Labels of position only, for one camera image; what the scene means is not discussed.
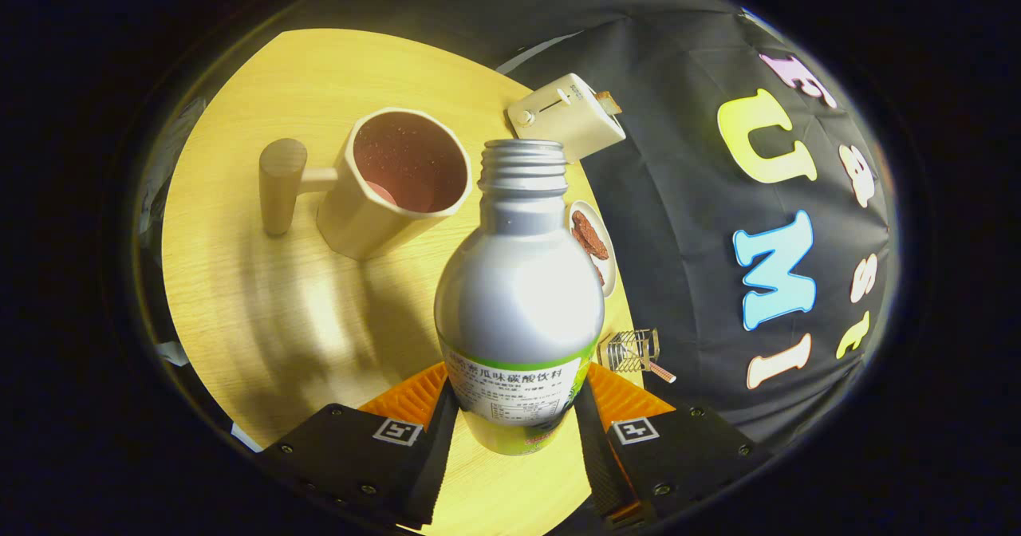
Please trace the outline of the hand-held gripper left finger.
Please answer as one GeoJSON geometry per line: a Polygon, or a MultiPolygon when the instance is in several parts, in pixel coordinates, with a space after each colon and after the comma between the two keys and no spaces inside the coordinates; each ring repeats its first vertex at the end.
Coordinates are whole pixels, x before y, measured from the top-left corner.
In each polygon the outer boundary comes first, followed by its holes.
{"type": "Polygon", "coordinates": [[[258,453],[258,466],[321,506],[382,526],[433,520],[459,402],[447,366],[359,408],[329,403],[258,453]]]}

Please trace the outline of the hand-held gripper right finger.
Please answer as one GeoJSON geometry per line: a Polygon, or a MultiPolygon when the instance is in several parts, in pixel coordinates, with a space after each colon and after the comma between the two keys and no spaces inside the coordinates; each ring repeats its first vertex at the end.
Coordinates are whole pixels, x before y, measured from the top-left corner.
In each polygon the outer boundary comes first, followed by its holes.
{"type": "Polygon", "coordinates": [[[774,457],[710,408],[675,408],[598,363],[587,370],[576,416],[594,507],[613,531],[694,511],[774,457]]]}

